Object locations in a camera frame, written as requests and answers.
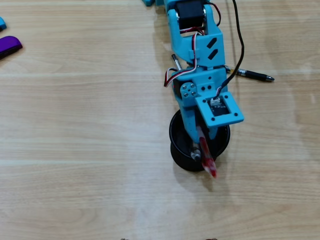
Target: purple object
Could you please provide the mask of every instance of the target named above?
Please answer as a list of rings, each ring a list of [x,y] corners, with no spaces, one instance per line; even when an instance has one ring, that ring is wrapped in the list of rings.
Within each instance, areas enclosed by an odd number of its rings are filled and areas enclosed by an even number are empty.
[[[14,54],[20,49],[22,49],[22,44],[18,38],[14,36],[5,36],[0,38],[0,59]]]

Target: wood grain surface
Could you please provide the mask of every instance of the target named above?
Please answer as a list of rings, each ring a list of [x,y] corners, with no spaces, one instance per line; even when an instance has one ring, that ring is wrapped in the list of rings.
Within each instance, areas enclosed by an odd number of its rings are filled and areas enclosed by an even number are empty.
[[[231,0],[226,62],[240,44]],[[170,154],[178,110],[163,7],[140,0],[2,0],[24,50],[0,61],[1,240],[319,240],[320,2],[239,0],[217,180]]]

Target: metal rod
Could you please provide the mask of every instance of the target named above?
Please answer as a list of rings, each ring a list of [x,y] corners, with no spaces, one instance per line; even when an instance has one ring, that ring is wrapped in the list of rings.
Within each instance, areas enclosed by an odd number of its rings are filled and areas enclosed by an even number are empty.
[[[174,63],[175,63],[175,65],[176,65],[176,68],[179,70],[179,71],[181,71],[182,70],[182,67],[181,67],[181,64],[180,64],[180,62],[179,62],[179,60],[178,60],[178,58],[177,58],[177,56],[175,55],[175,54],[172,54],[172,59],[173,59],[173,61],[174,61]]]

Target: blue object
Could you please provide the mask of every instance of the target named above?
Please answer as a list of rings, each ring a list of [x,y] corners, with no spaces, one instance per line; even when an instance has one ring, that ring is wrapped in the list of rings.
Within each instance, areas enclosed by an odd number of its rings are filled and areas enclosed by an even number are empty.
[[[7,28],[5,21],[0,17],[0,32]]]
[[[179,1],[185,0],[155,0],[155,3],[165,6],[172,50],[187,63],[193,63],[192,36],[182,36],[180,33],[179,15],[175,9]],[[200,138],[196,125],[196,112],[198,111],[208,128],[210,139],[216,137],[219,127],[240,123],[244,120],[227,86],[222,89],[219,97],[213,100],[217,88],[227,79],[227,72],[224,67],[226,60],[223,33],[214,21],[212,8],[206,4],[208,2],[209,0],[202,1],[205,12],[203,24],[205,35],[198,35],[195,40],[197,68],[191,73],[179,76],[172,84],[184,128],[195,143],[199,143]]]
[[[142,0],[142,1],[147,7],[151,6],[155,2],[155,0]]]

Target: black cable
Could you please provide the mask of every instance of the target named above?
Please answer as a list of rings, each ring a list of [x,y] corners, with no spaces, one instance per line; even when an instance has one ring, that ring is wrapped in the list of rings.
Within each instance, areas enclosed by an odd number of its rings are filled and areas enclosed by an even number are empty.
[[[217,27],[219,27],[220,23],[221,23],[221,12],[220,9],[218,8],[218,6],[212,2],[208,2],[210,5],[214,6],[215,10],[217,11],[218,15],[219,15],[219,22],[216,24]]]
[[[237,3],[236,0],[232,0],[233,5],[234,5],[234,11],[235,11],[235,20],[236,20],[236,30],[238,32],[239,35],[239,40],[241,43],[241,56],[240,59],[237,63],[237,65],[234,68],[233,73],[221,84],[221,86],[219,87],[219,90],[216,93],[216,96],[213,98],[214,100],[219,96],[219,94],[221,93],[221,90],[228,85],[228,83],[235,77],[235,75],[237,74],[239,67],[244,59],[245,56],[245,44],[244,44],[244,40],[242,39],[242,35],[241,35],[241,31],[240,31],[240,24],[239,24],[239,15],[238,15],[238,8],[237,8]]]

